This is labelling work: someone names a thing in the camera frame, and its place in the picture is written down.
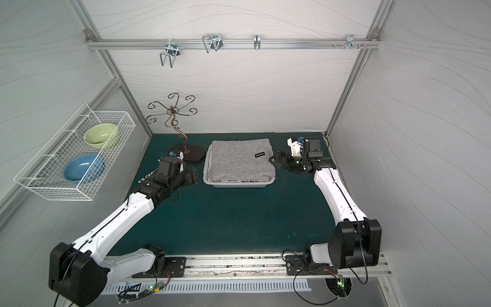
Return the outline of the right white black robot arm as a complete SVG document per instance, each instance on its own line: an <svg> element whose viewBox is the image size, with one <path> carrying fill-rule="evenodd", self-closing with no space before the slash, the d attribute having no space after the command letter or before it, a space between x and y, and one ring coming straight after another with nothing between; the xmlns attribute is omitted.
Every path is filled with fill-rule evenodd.
<svg viewBox="0 0 491 307"><path fill-rule="evenodd" d="M303 253L304 272L336 274L339 269L378 265L382 227L359 208L341 180L334 161L323 154L318 138L289 138L290 152L279 151L269 158L277 168L311 175L330 208L336 227L326 243L312 244Z"/></svg>

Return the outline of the white plastic basket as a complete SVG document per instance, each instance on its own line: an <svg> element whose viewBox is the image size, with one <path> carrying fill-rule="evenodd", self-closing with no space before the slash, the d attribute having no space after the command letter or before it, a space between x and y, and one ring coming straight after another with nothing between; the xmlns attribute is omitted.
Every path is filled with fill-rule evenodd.
<svg viewBox="0 0 491 307"><path fill-rule="evenodd" d="M215 188L265 188L268 185L274 183L276 178L267 181L267 182L239 182L239 181L225 181L225 182L212 182L208 180L208 171L211 166L211 153L212 153L212 145L208 147L205 164L203 167L203 181L207 185L211 185Z"/></svg>

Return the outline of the grey scarf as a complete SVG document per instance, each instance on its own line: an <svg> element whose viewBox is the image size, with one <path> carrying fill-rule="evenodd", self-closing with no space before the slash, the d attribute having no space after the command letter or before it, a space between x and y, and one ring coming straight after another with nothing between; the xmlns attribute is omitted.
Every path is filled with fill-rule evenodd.
<svg viewBox="0 0 491 307"><path fill-rule="evenodd" d="M269 139L213 141L209 150L207 180L210 182L269 182L276 169Z"/></svg>

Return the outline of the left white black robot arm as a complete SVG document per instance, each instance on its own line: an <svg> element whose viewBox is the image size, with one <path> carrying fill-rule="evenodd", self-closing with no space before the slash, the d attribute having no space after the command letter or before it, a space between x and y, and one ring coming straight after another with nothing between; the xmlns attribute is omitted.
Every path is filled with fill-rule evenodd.
<svg viewBox="0 0 491 307"><path fill-rule="evenodd" d="M179 188L196 183L196 169L186 169L184 155L173 149L132 194L103 222L71 244L59 243L49 257L48 286L77 306L88 306L112 285L139 273L164 272L164 251L152 245L122 256L108 253L141 219Z"/></svg>

